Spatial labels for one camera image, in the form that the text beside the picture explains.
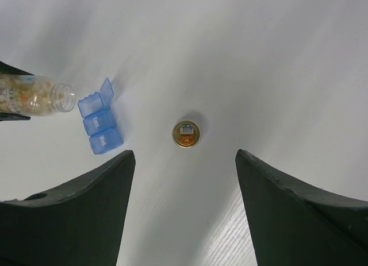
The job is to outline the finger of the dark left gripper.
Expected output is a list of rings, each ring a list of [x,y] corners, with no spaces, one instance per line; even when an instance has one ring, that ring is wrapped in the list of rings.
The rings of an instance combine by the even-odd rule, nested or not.
[[[21,70],[19,68],[13,67],[11,65],[8,65],[2,61],[0,61],[0,74],[1,75],[15,75],[15,76],[20,76],[20,75],[30,75],[33,76],[33,74],[26,72],[24,70]]]
[[[19,115],[19,114],[10,114],[10,113],[1,113],[0,121],[28,121],[30,120],[30,116]]]

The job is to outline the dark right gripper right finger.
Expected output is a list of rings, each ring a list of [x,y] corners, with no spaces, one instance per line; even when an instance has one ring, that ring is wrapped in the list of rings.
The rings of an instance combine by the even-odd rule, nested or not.
[[[366,265],[367,202],[239,150],[236,170],[258,265]]]

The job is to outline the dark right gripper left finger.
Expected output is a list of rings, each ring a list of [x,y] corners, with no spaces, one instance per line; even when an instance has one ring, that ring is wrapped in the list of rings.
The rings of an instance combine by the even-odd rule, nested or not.
[[[68,182],[1,203],[2,265],[116,265],[135,171],[132,151]]]

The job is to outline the amber pill bottle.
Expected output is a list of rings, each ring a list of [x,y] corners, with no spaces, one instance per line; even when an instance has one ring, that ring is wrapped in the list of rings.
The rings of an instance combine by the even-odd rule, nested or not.
[[[72,86],[45,76],[1,75],[1,112],[27,116],[68,113],[75,106]]]

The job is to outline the blue weekly pill organizer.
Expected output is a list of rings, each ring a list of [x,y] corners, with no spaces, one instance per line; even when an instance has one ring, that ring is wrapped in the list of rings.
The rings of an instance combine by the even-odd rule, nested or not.
[[[83,126],[95,155],[112,151],[124,143],[111,109],[113,98],[112,84],[110,79],[106,78],[98,92],[78,101]]]

